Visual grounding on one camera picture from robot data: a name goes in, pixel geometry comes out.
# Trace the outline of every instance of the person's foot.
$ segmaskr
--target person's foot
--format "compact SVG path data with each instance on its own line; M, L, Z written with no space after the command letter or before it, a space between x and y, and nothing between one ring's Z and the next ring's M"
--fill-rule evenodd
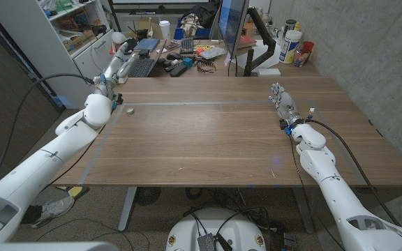
M67 213L74 205L74 197L69 196L55 202L48 202L43 205L40 218L33 224L32 228L39 228L50 222L53 218L57 218Z

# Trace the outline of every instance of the wooden tabletop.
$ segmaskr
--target wooden tabletop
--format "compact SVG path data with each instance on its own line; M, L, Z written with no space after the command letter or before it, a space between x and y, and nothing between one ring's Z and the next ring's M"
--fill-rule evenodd
M211 40L194 40L194 43L197 45L199 41L200 45L212 45ZM150 59L154 59L157 55L156 50L162 47L163 41L161 41L157 46L156 49L151 53ZM223 48L225 49L226 46L224 43L221 44L216 44L213 45L215 47ZM237 50L237 55L241 55L244 53L247 53L248 49L247 48L241 48ZM172 50L171 52L176 52L179 53L179 48ZM161 54L161 58L166 58L167 55L171 52L166 52ZM228 70L230 76L235 76L235 64L231 63L230 68L228 66L225 66L224 60L226 58L226 54L218 56L217 58L214 59L213 63L215 64L216 67L216 72L211 74L211 73L199 73L196 67L192 67L188 69L181 77L206 77L208 75L211 75L212 77L227 77L228 76ZM275 66L272 66L271 68L278 68L280 70L281 76L282 77L317 77L320 76L320 73L315 69L312 63L306 63L302 67L295 67L294 64L284 64L284 63L278 63ZM238 71L243 71L243 68L238 67ZM169 73L165 72L162 66L155 66L155 68L151 71L150 77L171 77Z
M289 137L267 99L275 81L301 115L337 131L377 187L402 187L402 158L329 77L130 78L124 105L56 185L292 187L300 185ZM134 114L127 114L127 108ZM364 181L345 149L319 125L351 186ZM65 164L68 169L79 157ZM315 181L299 165L305 185Z

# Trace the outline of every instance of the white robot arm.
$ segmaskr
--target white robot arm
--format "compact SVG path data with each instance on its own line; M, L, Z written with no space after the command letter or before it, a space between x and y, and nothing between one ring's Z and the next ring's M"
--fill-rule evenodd
M120 77L126 77L134 54L125 62L124 43L107 68L94 78L96 88L84 103L85 108L65 119L55 130L57 137L27 158L0 180L0 243L15 233L30 203L51 181L61 167L97 137L96 130L110 119L121 103L114 93Z
M402 227L370 213L336 169L336 158L325 146L325 137L300 117L291 95L273 84L281 125L296 142L301 166L319 185L347 251L402 250Z

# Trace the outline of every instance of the white cylinder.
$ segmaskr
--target white cylinder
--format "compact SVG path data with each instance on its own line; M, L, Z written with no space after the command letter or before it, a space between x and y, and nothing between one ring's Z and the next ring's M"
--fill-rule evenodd
M159 26L161 27L162 37L167 39L165 46L169 45L172 41L170 39L170 22L167 20L159 21Z
M279 56L281 63L292 63L294 61L294 51L301 37L301 31L289 30L286 32L285 41Z

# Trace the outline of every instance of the gray wall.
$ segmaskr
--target gray wall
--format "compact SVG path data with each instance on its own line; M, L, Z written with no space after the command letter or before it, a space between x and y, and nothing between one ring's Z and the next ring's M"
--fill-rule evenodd
M272 0L270 14L276 26L300 22L315 67L402 155L402 1ZM401 203L387 205L402 222Z

